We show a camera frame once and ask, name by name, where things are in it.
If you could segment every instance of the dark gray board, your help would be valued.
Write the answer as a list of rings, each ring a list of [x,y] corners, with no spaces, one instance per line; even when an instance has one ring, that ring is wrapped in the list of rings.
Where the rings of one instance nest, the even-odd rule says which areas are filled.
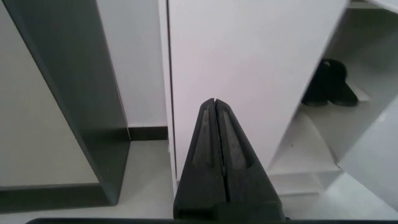
[[[116,205],[130,139],[96,1],[3,3],[93,168],[109,205]]]
[[[167,126],[129,128],[132,141],[168,140]]]

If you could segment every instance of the white shelf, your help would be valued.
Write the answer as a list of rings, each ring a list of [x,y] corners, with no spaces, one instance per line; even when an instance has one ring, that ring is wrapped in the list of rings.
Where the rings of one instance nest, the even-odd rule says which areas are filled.
[[[398,1],[397,0],[368,0],[372,4],[375,4],[383,9],[387,9],[391,12],[398,13]]]
[[[351,1],[348,8],[350,9],[380,9],[377,5],[366,1]]]
[[[269,175],[337,171],[328,146],[311,119],[298,112],[267,169]]]
[[[317,194],[323,190],[313,174],[273,175],[269,179],[280,196]]]

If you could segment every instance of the white wall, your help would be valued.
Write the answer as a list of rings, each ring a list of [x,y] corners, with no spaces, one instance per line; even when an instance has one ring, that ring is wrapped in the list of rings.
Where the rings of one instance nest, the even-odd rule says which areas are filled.
[[[361,184],[398,210],[398,97],[339,163]]]
[[[128,125],[166,126],[157,0],[97,0]]]
[[[269,165],[346,3],[170,1],[178,178],[209,98],[232,107]]]
[[[0,3],[0,187],[98,183]]]

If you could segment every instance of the gray panel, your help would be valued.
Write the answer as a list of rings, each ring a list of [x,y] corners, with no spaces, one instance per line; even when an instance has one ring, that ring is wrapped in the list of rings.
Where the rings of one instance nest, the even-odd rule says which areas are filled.
[[[0,2],[0,187],[98,183]]]
[[[3,0],[112,204],[129,136],[95,0]]]

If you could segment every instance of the white cabinet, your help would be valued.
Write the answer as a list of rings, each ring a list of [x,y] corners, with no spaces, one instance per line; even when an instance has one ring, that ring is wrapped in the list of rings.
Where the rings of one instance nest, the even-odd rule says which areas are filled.
[[[170,1],[178,179],[209,98],[232,107],[263,166],[270,164],[346,3]]]
[[[177,180],[199,106],[209,98],[232,107],[279,194],[322,190],[341,172],[339,162],[344,171],[365,177],[377,164],[350,160],[369,158],[369,150],[362,151],[358,144],[367,141],[366,131],[367,135],[379,129],[387,132],[387,126],[375,128],[373,123],[382,119],[398,95],[395,4],[387,0],[170,1],[174,123],[169,125],[174,125]],[[300,104],[322,57],[346,65],[347,83],[359,99],[358,106]],[[379,155],[398,157],[391,151],[395,142],[388,139],[388,152],[378,149]],[[353,148],[356,153],[345,158]],[[393,162],[384,167],[396,168]],[[386,193],[377,187],[371,190],[379,197]]]

